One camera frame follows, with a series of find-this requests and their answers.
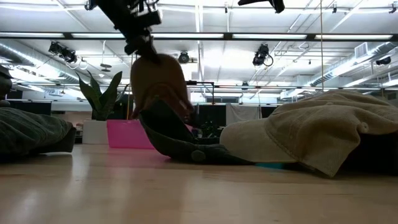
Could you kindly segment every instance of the teal object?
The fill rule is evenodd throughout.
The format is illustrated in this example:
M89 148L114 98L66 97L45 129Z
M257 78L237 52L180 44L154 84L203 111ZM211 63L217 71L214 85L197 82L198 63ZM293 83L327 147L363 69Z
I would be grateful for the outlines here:
M265 167L265 168L271 168L271 169L283 169L284 168L283 163L257 163L256 166L258 167Z

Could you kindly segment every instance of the snake plant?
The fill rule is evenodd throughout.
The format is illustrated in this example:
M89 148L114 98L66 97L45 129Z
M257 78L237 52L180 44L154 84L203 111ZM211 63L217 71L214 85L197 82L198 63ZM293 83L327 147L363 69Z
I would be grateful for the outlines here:
M104 93L101 92L100 85L90 74L90 85L85 83L79 76L80 91L86 97L93 109L93 118L97 121L106 121L111 114L114 104L118 97L118 86L122 79L122 72L117 73Z

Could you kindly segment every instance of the fluorescent light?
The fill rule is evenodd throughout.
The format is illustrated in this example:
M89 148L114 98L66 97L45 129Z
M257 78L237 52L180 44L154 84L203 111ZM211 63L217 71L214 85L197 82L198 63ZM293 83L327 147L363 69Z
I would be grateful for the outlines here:
M383 83L383 87L390 87L394 85L398 85L398 79Z
M175 38L175 39L212 39L212 38L223 38L224 34L201 34L201 33L164 33L164 34L152 34L154 38Z
M40 86L56 86L57 84L55 83L40 83Z
M345 90L380 90L380 88L344 88Z
M284 89L295 89L294 86L262 86L262 89L271 89L271 90L284 90Z
M67 78L65 78L65 77L53 77L53 78L45 78L45 79L47 79L47 80L65 80Z
M130 84L130 79L129 78L123 78L122 81L120 82L122 85L127 85Z
M255 86L219 86L218 88L256 88Z
M80 34L72 34L74 38L124 38L121 33L80 33Z
M63 38L61 33L40 33L40 32L0 32L0 37L52 37Z
M37 86L32 86L32 85L22 86L22 85L20 85L19 87L23 87L23 88L26 88L26 89L30 89L30 90L39 91L39 92L44 93L44 90L42 88L37 87Z
M42 82L42 83L48 82L48 83L50 83L45 78L29 74L29 73L27 73L23 70L19 70L17 68L14 70L10 70L9 73L13 78L18 79L18 80L24 80L25 82Z
M233 34L234 39L296 39L307 38L303 34Z
M339 40L339 39L358 39L358 40L389 40L392 35L316 35L315 39L323 39L325 40Z

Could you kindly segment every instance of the cable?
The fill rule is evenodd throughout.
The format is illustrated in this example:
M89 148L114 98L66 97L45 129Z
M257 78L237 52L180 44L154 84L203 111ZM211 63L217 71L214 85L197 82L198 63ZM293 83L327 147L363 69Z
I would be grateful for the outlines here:
M104 63L105 43L106 43L106 40L104 40L103 46L102 46L102 60L101 60L101 64Z
M133 54L131 55L131 66L132 66L132 63L133 63ZM130 92L131 92L131 78L130 78L130 85L129 85L129 94L128 94L128 96L127 96L127 120L129 120L130 119L130 117L129 117L129 112L130 112ZM133 110L134 110L134 98L132 99L133 100L133 102L132 102L132 107L133 107Z
M78 67L80 66L80 63L79 63L76 67L74 67L74 68L72 68L70 65L68 65L67 62L65 62L65 65L66 65L68 68L74 70L74 69L76 69L76 68L78 68Z
M274 58L273 58L271 55L268 55L268 57L271 58L271 64L266 65L266 63L264 62L263 64L264 64L266 67L270 67L270 66L272 66L272 65L274 64Z
M322 1L323 0L320 0L321 1L321 3L320 3L320 5L321 5L321 63L322 63L322 92L325 92L325 89L324 89L324 87L325 87L325 84L324 84L324 82L325 82L325 80L323 79L323 76L324 76L324 74L323 74L323 16L322 16Z
M85 62L86 63L86 66L85 67L80 67L80 64L82 63L82 62ZM88 63L87 63L87 61L85 61L85 60L83 60L83 59L81 59L81 62L79 63L79 68L80 69L82 69L82 70L86 70L87 68L88 68Z

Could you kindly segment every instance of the ceiling beam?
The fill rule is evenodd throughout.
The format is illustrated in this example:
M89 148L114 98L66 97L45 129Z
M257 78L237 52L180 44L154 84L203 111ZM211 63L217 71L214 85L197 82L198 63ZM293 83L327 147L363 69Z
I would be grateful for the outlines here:
M314 33L242 33L242 32L155 32L155 40L235 40L235 41L306 41L320 42ZM324 42L398 41L398 34L323 34ZM30 40L125 40L119 32L0 32L0 39Z

